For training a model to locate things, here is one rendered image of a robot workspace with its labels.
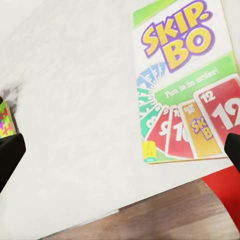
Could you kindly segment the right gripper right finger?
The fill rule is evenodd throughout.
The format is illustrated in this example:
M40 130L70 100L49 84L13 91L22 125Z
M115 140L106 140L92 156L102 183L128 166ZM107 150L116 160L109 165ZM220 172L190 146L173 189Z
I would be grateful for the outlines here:
M235 133L228 133L224 151L232 161L238 172L240 173L240 135Z

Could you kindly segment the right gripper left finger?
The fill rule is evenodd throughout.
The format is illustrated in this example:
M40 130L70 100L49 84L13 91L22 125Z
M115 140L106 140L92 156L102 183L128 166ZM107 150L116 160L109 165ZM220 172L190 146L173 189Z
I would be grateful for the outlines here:
M0 138L0 192L3 191L25 153L26 143L22 133Z

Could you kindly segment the board game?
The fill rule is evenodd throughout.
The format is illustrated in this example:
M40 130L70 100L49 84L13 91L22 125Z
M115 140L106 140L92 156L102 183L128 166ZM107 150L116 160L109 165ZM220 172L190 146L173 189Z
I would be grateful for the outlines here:
M229 159L240 73L222 0L154 0L130 17L143 163Z

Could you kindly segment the jigsaw puzzle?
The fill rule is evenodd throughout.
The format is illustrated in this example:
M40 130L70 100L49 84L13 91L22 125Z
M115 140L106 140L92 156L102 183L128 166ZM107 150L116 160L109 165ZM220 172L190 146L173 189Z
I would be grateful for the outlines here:
M0 139L17 134L7 101L0 104Z

